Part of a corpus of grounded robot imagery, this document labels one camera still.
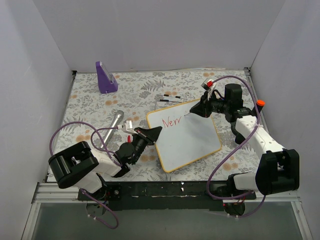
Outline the yellow framed whiteboard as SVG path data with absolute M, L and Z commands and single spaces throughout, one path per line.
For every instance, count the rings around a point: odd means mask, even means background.
M 166 173 L 189 165 L 222 149 L 212 117 L 203 118 L 189 112 L 199 100 L 186 101 L 149 112 L 149 128 L 162 127 L 155 147 Z

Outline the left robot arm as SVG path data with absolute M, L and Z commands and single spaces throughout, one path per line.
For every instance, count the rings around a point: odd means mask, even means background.
M 110 153 L 99 152 L 90 148 L 86 141 L 74 144 L 58 153 L 53 153 L 51 137 L 49 151 L 51 157 L 48 164 L 53 172 L 58 187 L 66 189 L 72 186 L 84 189 L 95 199 L 106 196 L 103 176 L 120 178 L 130 171 L 129 165 L 137 163 L 147 146 L 155 145 L 162 131 L 161 126 L 145 129 L 132 128 L 128 123 L 116 127 L 106 127 L 105 130 L 122 130 L 133 137 L 124 142 L 119 149 Z

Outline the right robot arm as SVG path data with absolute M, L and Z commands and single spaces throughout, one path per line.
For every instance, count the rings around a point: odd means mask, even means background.
M 228 177 L 227 195 L 237 199 L 245 191 L 271 195 L 297 190 L 300 186 L 300 156 L 296 150 L 286 149 L 277 143 L 258 124 L 265 102 L 257 100 L 252 109 L 245 107 L 242 87 L 236 83 L 225 85 L 224 95 L 216 90 L 212 80 L 201 86 L 205 92 L 190 113 L 204 118 L 211 113 L 224 114 L 235 135 L 235 142 L 238 145 L 249 143 L 260 159 L 256 172 L 236 173 Z

